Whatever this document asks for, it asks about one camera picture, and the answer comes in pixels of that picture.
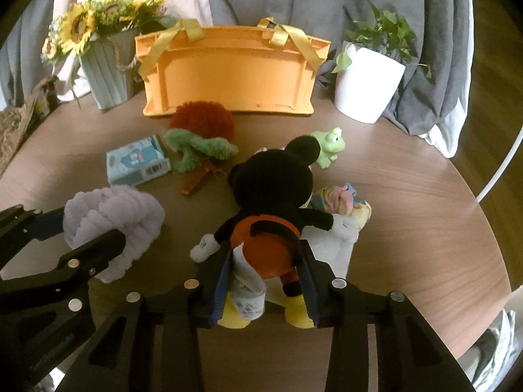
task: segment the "metal screw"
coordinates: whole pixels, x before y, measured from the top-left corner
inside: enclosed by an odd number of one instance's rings
[[[184,287],[186,289],[196,289],[200,285],[200,282],[196,279],[189,279],[186,280],[184,283]]]
[[[345,279],[334,279],[332,281],[332,286],[337,289],[343,289],[344,287],[347,286],[347,282]]]
[[[67,306],[69,306],[69,309],[72,312],[77,313],[82,309],[82,301],[80,299],[74,298],[69,301],[69,305]]]
[[[138,292],[131,292],[127,295],[127,302],[138,302],[140,300],[141,296]]]
[[[67,263],[67,265],[68,265],[70,268],[76,268],[77,266],[80,265],[80,261],[78,261],[78,259],[76,259],[76,258],[69,259],[69,262]]]
[[[395,290],[391,293],[391,299],[396,302],[403,302],[405,300],[405,295],[399,290]]]

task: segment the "light blue box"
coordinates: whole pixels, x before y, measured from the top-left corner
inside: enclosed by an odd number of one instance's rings
[[[137,186],[171,171],[171,163],[157,136],[107,152],[107,181],[111,186]]]

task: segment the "flower pot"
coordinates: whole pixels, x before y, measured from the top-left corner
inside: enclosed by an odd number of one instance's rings
[[[137,35],[137,30],[129,30],[91,41],[88,51],[80,56],[80,65],[98,108],[117,106],[133,96],[133,72],[122,71],[118,65],[132,62]]]
[[[343,51],[352,63],[337,75],[334,104],[344,115],[373,124],[394,95],[405,66],[383,54],[346,41]]]

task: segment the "yellow shoe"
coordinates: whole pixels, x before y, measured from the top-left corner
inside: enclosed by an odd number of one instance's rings
[[[307,315],[303,295],[287,297],[285,301],[285,319],[291,326],[299,329],[312,329],[313,321]]]
[[[231,300],[231,292],[227,293],[225,307],[223,308],[223,316],[218,324],[227,327],[228,329],[242,329],[249,325],[250,321],[242,318],[236,308],[234,308]]]

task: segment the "gray blanket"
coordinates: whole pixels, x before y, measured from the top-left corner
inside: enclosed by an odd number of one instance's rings
[[[401,84],[383,116],[411,135],[427,133],[456,106],[466,78],[469,0],[371,0],[380,8],[403,13],[417,36],[421,63],[430,64],[432,79],[422,68],[407,66]],[[370,19],[368,0],[210,0],[215,25],[256,25],[273,16],[308,35],[332,42],[317,85],[333,83],[330,74],[353,20]]]
[[[53,19],[53,2],[32,0],[0,49],[0,100],[6,106],[22,106],[51,74],[51,66],[42,64],[40,54]]]

